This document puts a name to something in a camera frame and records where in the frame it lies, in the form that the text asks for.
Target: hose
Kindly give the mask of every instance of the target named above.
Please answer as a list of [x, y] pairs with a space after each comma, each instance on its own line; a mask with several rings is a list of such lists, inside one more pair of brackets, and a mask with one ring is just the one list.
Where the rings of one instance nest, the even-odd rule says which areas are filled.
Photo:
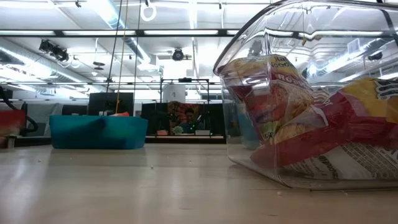
[[[0, 87], [0, 95], [1, 95], [2, 100], [5, 102], [5, 104], [7, 104], [8, 107], [10, 107], [10, 108], [13, 109], [13, 110], [18, 110], [18, 109], [8, 100], [8, 98], [7, 98], [7, 96], [6, 96], [5, 92], [4, 92], [4, 90], [3, 90], [1, 87]], [[38, 127], [36, 121], [34, 121], [32, 118], [30, 118], [29, 116], [26, 116], [26, 120], [28, 120], [28, 121], [33, 125], [33, 128], [32, 128], [32, 129], [24, 128], [24, 129], [21, 130], [21, 133], [24, 133], [24, 134], [26, 134], [26, 133], [32, 133], [32, 132], [35, 132], [35, 131], [37, 131], [37, 130], [39, 129], [39, 127]]]

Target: teal bin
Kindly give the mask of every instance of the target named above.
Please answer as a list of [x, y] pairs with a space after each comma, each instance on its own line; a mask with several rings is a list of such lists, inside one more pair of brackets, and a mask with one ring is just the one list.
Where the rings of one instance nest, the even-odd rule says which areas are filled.
[[56, 149], [136, 149], [145, 143], [148, 121], [131, 116], [51, 116]]

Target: black monitor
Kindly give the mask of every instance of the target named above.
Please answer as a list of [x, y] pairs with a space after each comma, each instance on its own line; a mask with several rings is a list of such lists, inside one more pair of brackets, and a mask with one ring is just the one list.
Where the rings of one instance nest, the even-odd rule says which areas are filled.
[[[91, 93], [88, 100], [88, 115], [112, 115], [115, 114], [117, 93]], [[118, 113], [128, 112], [134, 114], [134, 94], [119, 93]]]

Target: red snack bag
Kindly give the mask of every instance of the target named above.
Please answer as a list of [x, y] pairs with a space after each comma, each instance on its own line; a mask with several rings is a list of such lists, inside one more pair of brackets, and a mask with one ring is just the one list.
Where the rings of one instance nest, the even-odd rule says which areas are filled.
[[277, 130], [313, 102], [312, 89], [280, 55], [239, 58], [220, 74], [236, 101], [246, 105], [260, 141], [272, 142]]
[[398, 179], [397, 87], [354, 81], [283, 125], [252, 161], [318, 179]]

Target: light wood surface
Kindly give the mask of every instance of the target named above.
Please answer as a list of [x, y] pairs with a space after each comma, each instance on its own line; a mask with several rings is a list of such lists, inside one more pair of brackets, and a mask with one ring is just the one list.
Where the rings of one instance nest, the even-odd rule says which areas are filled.
[[397, 223], [398, 192], [292, 190], [224, 145], [0, 152], [0, 223]]

